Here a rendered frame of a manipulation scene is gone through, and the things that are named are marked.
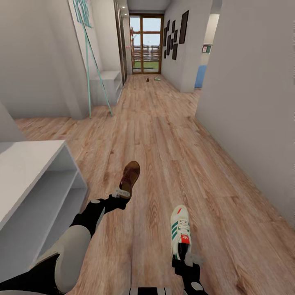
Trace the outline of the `sandal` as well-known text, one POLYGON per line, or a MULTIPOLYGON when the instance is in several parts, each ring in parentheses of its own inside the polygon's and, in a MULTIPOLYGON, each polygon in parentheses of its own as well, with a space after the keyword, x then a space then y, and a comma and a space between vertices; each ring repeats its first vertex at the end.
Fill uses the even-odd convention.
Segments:
POLYGON ((121 198, 131 199, 132 198, 132 187, 138 180, 140 175, 140 165, 136 161, 131 161, 127 164, 123 171, 123 177, 119 184, 119 189, 130 193, 129 197, 120 195, 121 198))

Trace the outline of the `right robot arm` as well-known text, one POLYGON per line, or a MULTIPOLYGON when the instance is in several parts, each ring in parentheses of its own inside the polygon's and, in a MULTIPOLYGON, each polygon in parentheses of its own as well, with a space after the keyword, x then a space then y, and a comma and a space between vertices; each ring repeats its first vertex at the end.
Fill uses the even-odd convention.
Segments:
POLYGON ((175 274, 182 276, 185 289, 182 295, 208 295, 200 284, 200 266, 193 263, 205 263, 204 256, 186 253, 186 260, 178 260, 175 255, 172 256, 172 267, 175 268, 175 274))

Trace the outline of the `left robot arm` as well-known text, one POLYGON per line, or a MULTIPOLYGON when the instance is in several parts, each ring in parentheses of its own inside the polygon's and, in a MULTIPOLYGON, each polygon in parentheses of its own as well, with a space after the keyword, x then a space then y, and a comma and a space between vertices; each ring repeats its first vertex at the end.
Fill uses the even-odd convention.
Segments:
POLYGON ((130 193, 115 188, 109 199, 92 200, 82 214, 33 265, 17 277, 0 283, 0 295, 65 295, 77 284, 88 245, 104 214, 124 210, 130 193))

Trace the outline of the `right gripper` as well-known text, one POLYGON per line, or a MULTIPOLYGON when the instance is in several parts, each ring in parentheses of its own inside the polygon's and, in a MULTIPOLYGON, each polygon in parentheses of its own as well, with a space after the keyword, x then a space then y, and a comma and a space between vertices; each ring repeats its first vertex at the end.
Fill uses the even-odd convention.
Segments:
POLYGON ((175 268, 176 275, 182 276, 182 280, 184 280, 184 276, 187 273, 192 273, 200 279, 200 266, 198 264, 192 263, 192 267, 187 266, 184 261, 176 259, 175 255, 173 255, 172 267, 175 268))

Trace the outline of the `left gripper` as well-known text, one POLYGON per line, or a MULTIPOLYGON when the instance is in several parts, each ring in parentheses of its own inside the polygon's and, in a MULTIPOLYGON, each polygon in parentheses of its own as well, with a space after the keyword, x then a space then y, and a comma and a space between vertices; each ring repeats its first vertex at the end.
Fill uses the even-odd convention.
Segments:
MULTIPOLYGON (((131 200, 131 199, 124 199, 124 198, 114 198, 112 195, 109 196, 109 200, 112 202, 112 210, 115 210, 117 208, 124 210, 126 208, 126 204, 131 200)), ((111 210, 111 211, 112 211, 111 210)))

